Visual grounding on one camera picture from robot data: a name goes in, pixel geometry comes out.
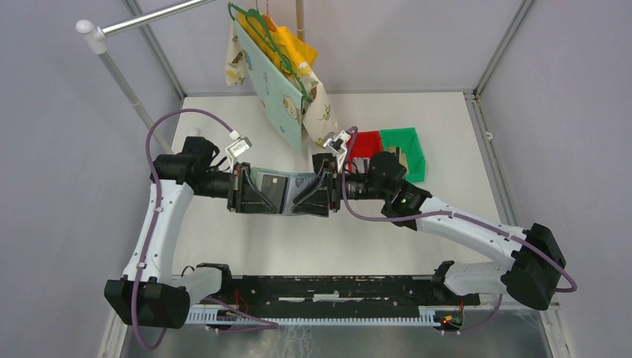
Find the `blue white printed card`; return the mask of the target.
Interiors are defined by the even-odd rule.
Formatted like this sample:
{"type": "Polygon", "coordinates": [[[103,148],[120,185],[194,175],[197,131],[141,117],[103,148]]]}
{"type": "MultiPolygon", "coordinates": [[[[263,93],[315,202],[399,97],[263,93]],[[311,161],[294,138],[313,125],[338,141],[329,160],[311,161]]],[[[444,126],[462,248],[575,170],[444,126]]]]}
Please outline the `blue white printed card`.
{"type": "Polygon", "coordinates": [[[290,177],[288,194],[291,198],[296,198],[301,192],[316,179],[314,173],[303,173],[302,175],[294,175],[290,177]]]}

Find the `dark grey card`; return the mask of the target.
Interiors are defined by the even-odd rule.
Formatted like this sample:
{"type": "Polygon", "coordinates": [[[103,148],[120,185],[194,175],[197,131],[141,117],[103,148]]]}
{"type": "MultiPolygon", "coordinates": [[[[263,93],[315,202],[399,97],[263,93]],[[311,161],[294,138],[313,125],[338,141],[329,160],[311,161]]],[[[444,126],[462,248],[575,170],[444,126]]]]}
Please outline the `dark grey card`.
{"type": "Polygon", "coordinates": [[[261,191],[283,213],[288,188],[288,178],[281,175],[263,174],[261,191]]]}

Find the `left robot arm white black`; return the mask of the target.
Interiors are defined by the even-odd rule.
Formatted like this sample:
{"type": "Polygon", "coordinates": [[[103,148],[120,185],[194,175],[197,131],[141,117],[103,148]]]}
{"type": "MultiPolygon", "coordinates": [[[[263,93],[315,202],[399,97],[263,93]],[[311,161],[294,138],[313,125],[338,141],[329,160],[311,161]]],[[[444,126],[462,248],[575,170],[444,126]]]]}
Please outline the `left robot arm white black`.
{"type": "Polygon", "coordinates": [[[104,297],[127,325],[179,329],[205,297],[225,304],[234,294],[227,264],[201,263],[184,277],[173,275],[174,252],[186,211],[195,196],[228,197],[230,175],[212,169],[219,148],[188,136],[177,154],[161,154],[151,174],[150,201],[139,240],[119,279],[104,297]]]}

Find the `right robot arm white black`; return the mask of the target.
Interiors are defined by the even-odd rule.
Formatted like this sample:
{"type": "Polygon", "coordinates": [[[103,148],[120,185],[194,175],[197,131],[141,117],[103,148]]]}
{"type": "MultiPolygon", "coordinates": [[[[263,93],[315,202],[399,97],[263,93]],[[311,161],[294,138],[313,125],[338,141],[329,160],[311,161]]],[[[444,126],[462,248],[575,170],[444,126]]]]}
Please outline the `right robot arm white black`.
{"type": "Polygon", "coordinates": [[[548,227],[495,223],[453,207],[409,183],[405,167],[387,151],[374,154],[364,173],[339,172],[333,156],[325,154],[319,172],[308,176],[286,207],[296,215],[327,217],[349,200],[382,200],[376,222],[441,236],[488,258],[483,263],[441,263],[430,285],[439,304],[469,294],[497,294],[543,311],[563,291],[560,279],[569,277],[548,227]]]}

